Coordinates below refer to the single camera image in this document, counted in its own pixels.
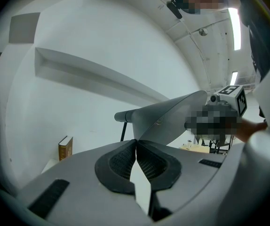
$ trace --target person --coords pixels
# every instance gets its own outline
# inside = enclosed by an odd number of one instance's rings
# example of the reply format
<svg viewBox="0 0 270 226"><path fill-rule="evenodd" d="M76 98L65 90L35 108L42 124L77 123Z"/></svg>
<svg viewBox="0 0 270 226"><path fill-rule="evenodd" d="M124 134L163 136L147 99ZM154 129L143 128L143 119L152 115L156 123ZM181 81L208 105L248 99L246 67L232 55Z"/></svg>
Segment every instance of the person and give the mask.
<svg viewBox="0 0 270 226"><path fill-rule="evenodd" d="M243 25L249 28L253 65L261 80L270 70L270 0L175 0L176 6L190 14L238 9ZM267 122L253 123L242 119L236 137L247 142L252 134L267 128Z"/></svg>

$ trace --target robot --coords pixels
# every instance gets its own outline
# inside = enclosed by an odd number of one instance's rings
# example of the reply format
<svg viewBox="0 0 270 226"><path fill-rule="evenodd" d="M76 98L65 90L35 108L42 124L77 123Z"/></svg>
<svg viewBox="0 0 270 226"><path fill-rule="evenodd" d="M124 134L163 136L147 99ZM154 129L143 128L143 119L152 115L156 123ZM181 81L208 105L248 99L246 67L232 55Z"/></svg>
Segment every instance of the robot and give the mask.
<svg viewBox="0 0 270 226"><path fill-rule="evenodd" d="M198 91L117 113L115 120L133 124L133 140L66 158L16 198L0 194L22 219L41 225L238 224L270 193L270 72L254 96L268 128L246 144L233 146L227 155L166 145L185 130L218 140L233 133L247 108L241 86L225 87L208 102L206 92ZM148 215L136 204L129 181L135 152L151 184Z"/></svg>

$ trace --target white wall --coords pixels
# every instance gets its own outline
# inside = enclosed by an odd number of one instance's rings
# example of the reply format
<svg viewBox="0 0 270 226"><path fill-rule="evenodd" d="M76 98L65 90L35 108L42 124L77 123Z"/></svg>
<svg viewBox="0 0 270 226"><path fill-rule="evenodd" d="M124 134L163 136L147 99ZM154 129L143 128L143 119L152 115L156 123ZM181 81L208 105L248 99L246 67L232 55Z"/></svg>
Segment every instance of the white wall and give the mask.
<svg viewBox="0 0 270 226"><path fill-rule="evenodd" d="M179 49L148 17L118 0L77 6L58 23L45 16L40 27L50 27L36 34L33 45L9 44L0 57L0 178L13 194L41 173L66 135L74 136L74 153L117 142L123 124L114 114L153 103L136 99L132 88L84 76L86 71L55 68L36 54L36 47L106 66L164 97L199 90ZM60 7L58 2L41 12ZM126 139L132 138L128 125ZM187 141L178 140L175 147Z"/></svg>
<svg viewBox="0 0 270 226"><path fill-rule="evenodd" d="M118 0L97 0L72 14L38 47L106 66L168 98L199 90L171 39L148 17Z"/></svg>
<svg viewBox="0 0 270 226"><path fill-rule="evenodd" d="M9 25L12 16L34 0L11 0L0 12L0 53L8 45Z"/></svg>

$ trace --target metal stand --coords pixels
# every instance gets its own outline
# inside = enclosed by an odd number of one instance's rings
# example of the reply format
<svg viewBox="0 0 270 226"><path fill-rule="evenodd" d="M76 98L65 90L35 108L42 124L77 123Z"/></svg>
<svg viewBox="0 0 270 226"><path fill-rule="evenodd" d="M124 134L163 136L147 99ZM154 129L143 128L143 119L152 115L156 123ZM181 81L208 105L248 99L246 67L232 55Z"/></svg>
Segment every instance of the metal stand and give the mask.
<svg viewBox="0 0 270 226"><path fill-rule="evenodd" d="M122 129L120 141L124 141L125 133L126 133L126 128L127 128L127 122L124 123L124 128Z"/></svg>
<svg viewBox="0 0 270 226"><path fill-rule="evenodd" d="M231 136L229 143L226 143L226 144L222 144L222 143L220 143L220 141L215 141L214 142L214 141L211 140L209 142L210 149L212 149L211 146L212 146L212 144L214 144L214 152L211 152L211 153L217 153L217 154L219 154L219 153L227 153L231 149L231 146L232 146L232 143L233 143L233 138L234 138L234 136ZM228 150L220 149L220 147L227 146L227 145L229 146Z"/></svg>

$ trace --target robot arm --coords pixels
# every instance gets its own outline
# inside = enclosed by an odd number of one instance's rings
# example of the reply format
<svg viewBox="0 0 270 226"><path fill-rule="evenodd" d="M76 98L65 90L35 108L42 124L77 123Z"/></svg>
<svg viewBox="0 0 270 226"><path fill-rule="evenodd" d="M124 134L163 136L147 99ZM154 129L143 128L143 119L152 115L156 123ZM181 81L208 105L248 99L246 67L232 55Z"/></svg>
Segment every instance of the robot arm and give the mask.
<svg viewBox="0 0 270 226"><path fill-rule="evenodd" d="M235 135L241 117L247 110L243 86L227 86L214 93L202 110L192 111L184 127L196 137L218 140Z"/></svg>

